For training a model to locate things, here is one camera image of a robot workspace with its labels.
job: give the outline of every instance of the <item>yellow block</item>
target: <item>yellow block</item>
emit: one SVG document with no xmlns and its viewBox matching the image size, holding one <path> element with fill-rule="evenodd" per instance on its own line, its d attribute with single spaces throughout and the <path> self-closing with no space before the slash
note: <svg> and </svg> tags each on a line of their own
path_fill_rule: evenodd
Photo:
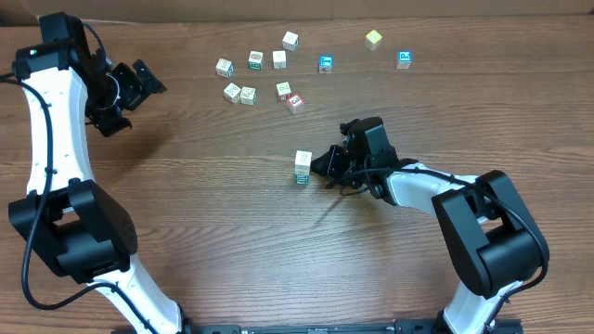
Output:
<svg viewBox="0 0 594 334">
<path fill-rule="evenodd" d="M 370 33 L 368 33 L 368 35 L 366 37 L 373 44 L 378 43 L 381 39 L 380 33 L 376 32 L 374 30 L 372 30 Z"/>
</svg>

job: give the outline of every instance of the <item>block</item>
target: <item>block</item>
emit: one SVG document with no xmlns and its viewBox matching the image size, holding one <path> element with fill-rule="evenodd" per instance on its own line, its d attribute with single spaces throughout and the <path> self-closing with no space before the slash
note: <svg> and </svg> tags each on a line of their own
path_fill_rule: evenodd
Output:
<svg viewBox="0 0 594 334">
<path fill-rule="evenodd" d="M 252 51 L 250 53 L 250 59 L 248 59 L 248 66 L 252 70 L 262 70 L 262 62 L 264 61 L 264 54 L 258 51 Z"/>
<path fill-rule="evenodd" d="M 309 169 L 312 164 L 312 152 L 297 151 L 295 155 L 295 183 L 309 184 Z"/>
<path fill-rule="evenodd" d="M 236 84 L 230 83 L 229 86 L 225 88 L 225 97 L 229 101 L 233 103 L 238 103 L 239 96 L 241 95 L 241 88 L 239 88 Z"/>
<path fill-rule="evenodd" d="M 277 83 L 278 102 L 282 102 L 291 97 L 291 87 L 289 83 Z"/>
<path fill-rule="evenodd" d="M 272 52 L 272 67 L 275 69 L 287 68 L 287 52 L 273 51 Z"/>
<path fill-rule="evenodd" d="M 332 65 L 334 64 L 333 56 L 320 56 L 319 57 L 319 72 L 320 73 L 332 73 Z"/>
<path fill-rule="evenodd" d="M 282 47 L 289 51 L 295 51 L 297 45 L 299 45 L 299 35 L 293 32 L 285 33 L 285 37 L 282 38 Z"/>
<path fill-rule="evenodd" d="M 247 105 L 254 105 L 256 104 L 256 89 L 250 87 L 243 87 L 241 88 L 241 103 Z"/>
<path fill-rule="evenodd" d="M 412 63 L 412 53 L 410 51 L 398 51 L 398 58 L 396 59 L 397 69 L 408 69 Z"/>
<path fill-rule="evenodd" d="M 287 98 L 287 107 L 289 110 L 294 114 L 301 111 L 305 106 L 305 101 L 299 94 L 294 94 L 293 96 Z"/>
<path fill-rule="evenodd" d="M 216 63 L 216 74 L 230 78 L 233 75 L 233 62 L 227 59 L 219 59 Z"/>
<path fill-rule="evenodd" d="M 372 30 L 365 36 L 365 46 L 373 51 L 377 49 L 381 44 L 381 35 L 379 32 Z"/>
</svg>

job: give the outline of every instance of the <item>wooden table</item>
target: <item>wooden table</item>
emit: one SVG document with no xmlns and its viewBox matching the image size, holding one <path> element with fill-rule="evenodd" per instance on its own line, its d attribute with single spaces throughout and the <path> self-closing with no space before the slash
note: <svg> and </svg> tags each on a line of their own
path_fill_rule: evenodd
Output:
<svg viewBox="0 0 594 334">
<path fill-rule="evenodd" d="M 367 50 L 372 29 L 382 45 Z M 323 154 L 339 123 L 382 116 L 399 156 L 438 170 L 505 171 L 550 246 L 550 271 L 502 311 L 527 333 L 590 333 L 594 321 L 594 19 L 387 19 L 98 26 L 111 57 L 142 58 L 169 89 L 111 138 L 88 129 L 97 182 L 134 219 L 139 255 L 162 290 L 199 324 L 284 325 L 434 317 L 458 277 L 436 220 L 369 194 L 340 198 L 314 176 L 293 184 L 295 151 Z M 272 70 L 285 31 L 301 43 Z M 0 29 L 4 71 L 38 28 Z M 89 38 L 90 45 L 96 43 Z M 395 69 L 398 49 L 413 52 Z M 247 67 L 265 53 L 263 71 Z M 332 74 L 317 73 L 321 54 Z M 223 97 L 229 80 L 256 106 Z M 306 101 L 275 99 L 289 81 Z M 0 85 L 0 332 L 106 333 L 125 320 L 96 293 L 55 312 L 33 309 L 19 284 L 24 241 L 6 205 L 25 195 L 31 164 L 23 94 Z M 33 256 L 43 302 L 80 287 Z"/>
</svg>

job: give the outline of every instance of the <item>blue cube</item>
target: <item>blue cube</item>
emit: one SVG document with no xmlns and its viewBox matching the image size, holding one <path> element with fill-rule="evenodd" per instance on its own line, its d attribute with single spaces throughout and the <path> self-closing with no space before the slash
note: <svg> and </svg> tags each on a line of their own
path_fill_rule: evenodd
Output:
<svg viewBox="0 0 594 334">
<path fill-rule="evenodd" d="M 334 64 L 334 58 L 332 56 L 320 56 L 319 57 L 319 72 L 320 73 L 332 73 L 332 65 Z"/>
<path fill-rule="evenodd" d="M 412 63 L 412 52 L 408 50 L 398 51 L 397 69 L 408 69 Z"/>
</svg>

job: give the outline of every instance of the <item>wall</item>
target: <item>wall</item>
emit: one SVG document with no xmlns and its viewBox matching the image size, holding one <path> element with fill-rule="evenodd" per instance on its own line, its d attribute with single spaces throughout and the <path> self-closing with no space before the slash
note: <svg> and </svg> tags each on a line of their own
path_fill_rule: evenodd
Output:
<svg viewBox="0 0 594 334">
<path fill-rule="evenodd" d="M 2 0 L 32 16 L 67 11 L 81 19 L 192 22 L 273 19 L 587 14 L 594 0 Z"/>
</svg>

